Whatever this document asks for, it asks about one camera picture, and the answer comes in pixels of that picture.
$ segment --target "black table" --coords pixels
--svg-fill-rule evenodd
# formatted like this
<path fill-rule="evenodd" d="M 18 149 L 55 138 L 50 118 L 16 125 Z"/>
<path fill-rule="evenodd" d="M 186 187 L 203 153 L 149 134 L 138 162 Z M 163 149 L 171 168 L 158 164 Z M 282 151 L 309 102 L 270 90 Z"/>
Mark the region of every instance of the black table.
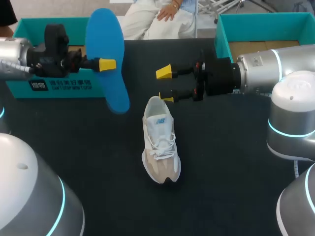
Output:
<path fill-rule="evenodd" d="M 212 39 L 126 42 L 123 76 L 131 108 L 121 116 L 104 99 L 15 100 L 1 84 L 12 134 L 80 198 L 86 236 L 281 235 L 276 203 L 294 171 L 292 161 L 267 148 L 267 97 L 168 103 L 181 176 L 177 184 L 162 186 L 143 167 L 148 99 L 160 90 L 193 87 L 192 76 L 157 81 L 155 71 L 170 62 L 192 62 L 200 49 L 212 46 Z"/>

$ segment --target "white sneaker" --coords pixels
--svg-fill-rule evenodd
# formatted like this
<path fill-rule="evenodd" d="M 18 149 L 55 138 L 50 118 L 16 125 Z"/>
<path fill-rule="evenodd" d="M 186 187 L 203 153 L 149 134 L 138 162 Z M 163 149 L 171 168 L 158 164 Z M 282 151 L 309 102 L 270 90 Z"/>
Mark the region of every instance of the white sneaker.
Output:
<path fill-rule="evenodd" d="M 177 155 L 174 119 L 163 100 L 151 97 L 142 119 L 145 149 L 142 162 L 149 176 L 157 183 L 167 178 L 177 181 L 181 161 Z"/>

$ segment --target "shoe logo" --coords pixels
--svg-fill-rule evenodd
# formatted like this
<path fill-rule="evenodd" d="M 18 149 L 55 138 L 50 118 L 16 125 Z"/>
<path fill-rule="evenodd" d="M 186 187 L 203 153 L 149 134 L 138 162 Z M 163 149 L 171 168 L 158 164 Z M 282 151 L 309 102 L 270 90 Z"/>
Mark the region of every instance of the shoe logo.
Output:
<path fill-rule="evenodd" d="M 165 122 L 165 118 L 157 119 L 156 124 L 163 124 Z"/>

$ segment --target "teal box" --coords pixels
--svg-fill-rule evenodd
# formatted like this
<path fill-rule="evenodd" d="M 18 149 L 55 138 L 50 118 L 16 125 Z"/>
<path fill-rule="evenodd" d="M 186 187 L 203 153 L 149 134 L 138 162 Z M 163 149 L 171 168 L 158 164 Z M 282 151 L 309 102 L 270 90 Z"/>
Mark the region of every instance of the teal box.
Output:
<path fill-rule="evenodd" d="M 230 57 L 229 42 L 299 41 L 315 44 L 315 17 L 311 13 L 223 14 L 215 38 L 218 58 Z"/>
<path fill-rule="evenodd" d="M 44 42 L 44 32 L 47 24 L 63 24 L 69 37 L 69 46 L 85 45 L 86 26 L 88 17 L 71 18 L 24 18 L 21 19 L 14 37 L 27 38 L 33 46 Z M 35 85 L 46 86 L 47 91 L 33 91 L 27 81 L 6 82 L 15 98 L 78 98 L 104 97 L 101 85 L 94 72 L 80 69 L 65 78 L 40 78 L 33 76 L 32 81 L 44 80 L 45 84 L 36 82 Z"/>

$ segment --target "glowing blue ring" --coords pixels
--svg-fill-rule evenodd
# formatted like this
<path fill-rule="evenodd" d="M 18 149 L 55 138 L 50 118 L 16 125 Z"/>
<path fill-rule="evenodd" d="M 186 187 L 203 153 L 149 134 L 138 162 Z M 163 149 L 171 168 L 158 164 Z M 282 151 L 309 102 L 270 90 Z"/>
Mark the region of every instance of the glowing blue ring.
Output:
<path fill-rule="evenodd" d="M 0 114 L 0 118 L 3 117 L 3 116 L 4 116 L 4 107 L 3 107 L 3 110 L 2 110 L 2 112 Z"/>
<path fill-rule="evenodd" d="M 48 232 L 48 234 L 46 236 L 50 236 L 56 229 L 56 227 L 58 226 L 58 223 L 61 219 L 61 216 L 63 215 L 63 209 L 64 209 L 64 204 L 65 204 L 65 190 L 64 190 L 64 185 L 63 182 L 61 180 L 60 177 L 58 177 L 61 183 L 61 187 L 63 188 L 63 203 L 61 204 L 61 208 L 60 208 L 60 212 L 59 215 L 57 217 L 57 220 L 55 221 L 54 225 L 52 226 L 51 230 Z"/>
<path fill-rule="evenodd" d="M 309 201 L 309 204 L 311 206 L 311 209 L 313 210 L 314 214 L 315 214 L 315 206 L 314 203 L 312 202 L 311 199 L 311 195 L 310 195 L 310 191 L 309 191 L 309 175 L 310 175 L 310 171 L 311 168 L 314 166 L 315 164 L 313 164 L 311 167 L 309 167 L 309 169 L 307 170 L 306 176 L 305 176 L 305 191 L 306 191 L 306 197 L 307 200 Z"/>
<path fill-rule="evenodd" d="M 276 55 L 277 61 L 278 61 L 278 67 L 279 67 L 279 81 L 282 79 L 282 65 L 280 61 L 280 57 L 278 55 L 278 52 L 274 49 L 271 49 L 272 52 Z"/>
<path fill-rule="evenodd" d="M 291 137 L 291 138 L 304 138 L 304 137 L 310 136 L 311 134 L 314 134 L 314 133 L 315 133 L 315 130 L 314 130 L 313 132 L 311 132 L 311 133 L 309 133 L 309 134 L 303 134 L 303 135 L 285 134 L 285 133 L 283 133 L 283 132 L 281 132 L 281 131 L 279 131 L 279 130 L 276 130 L 274 127 L 272 127 L 272 125 L 271 125 L 271 123 L 270 123 L 269 120 L 268 120 L 268 124 L 269 124 L 270 128 L 271 128 L 273 131 L 275 131 L 276 133 L 281 134 L 281 135 L 283 135 L 283 136 Z"/>

